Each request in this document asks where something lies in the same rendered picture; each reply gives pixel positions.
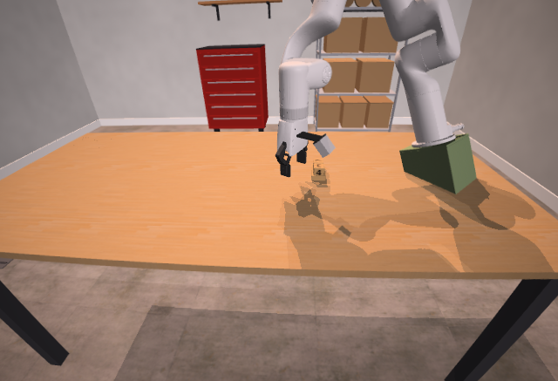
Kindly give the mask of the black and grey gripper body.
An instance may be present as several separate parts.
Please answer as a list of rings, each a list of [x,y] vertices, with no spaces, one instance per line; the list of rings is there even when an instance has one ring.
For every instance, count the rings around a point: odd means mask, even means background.
[[[284,141],[287,143],[285,151],[289,153],[289,157],[300,152],[308,144],[307,139],[297,138],[297,134],[301,132],[308,132],[308,117],[296,120],[280,117],[277,129],[277,151]]]

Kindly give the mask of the wooden tray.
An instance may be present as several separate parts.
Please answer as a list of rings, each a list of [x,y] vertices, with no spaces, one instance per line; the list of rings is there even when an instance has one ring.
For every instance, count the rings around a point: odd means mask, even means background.
[[[313,175],[313,164],[311,164],[311,180],[325,180],[325,178],[326,178],[325,168],[324,168],[323,175]]]

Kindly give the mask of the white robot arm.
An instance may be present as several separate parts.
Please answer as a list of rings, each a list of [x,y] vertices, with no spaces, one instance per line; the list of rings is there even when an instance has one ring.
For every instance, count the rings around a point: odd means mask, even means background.
[[[309,90],[323,88],[330,82],[332,70],[327,61],[300,57],[307,46],[339,27],[346,1],[311,0],[310,16],[289,38],[279,66],[281,118],[307,118]],[[464,125],[446,123],[439,83],[426,73],[455,61],[460,55],[459,38],[448,1],[379,2],[395,41],[402,42],[428,30],[436,31],[404,46],[395,56],[417,141],[412,142],[412,147],[434,146],[455,139],[453,133],[463,129]]]

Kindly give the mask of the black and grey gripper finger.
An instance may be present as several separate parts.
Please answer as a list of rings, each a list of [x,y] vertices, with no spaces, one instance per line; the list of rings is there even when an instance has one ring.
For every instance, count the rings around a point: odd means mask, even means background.
[[[287,143],[282,142],[278,151],[276,152],[276,159],[280,164],[280,174],[286,177],[290,177],[290,159],[288,153],[285,153],[285,149],[287,148]],[[284,155],[288,156],[287,160],[284,159]]]
[[[307,151],[307,150],[308,150],[308,147],[306,146],[305,148],[303,148],[300,152],[298,152],[296,154],[296,161],[297,162],[306,164],[307,152],[305,152],[305,151]]]

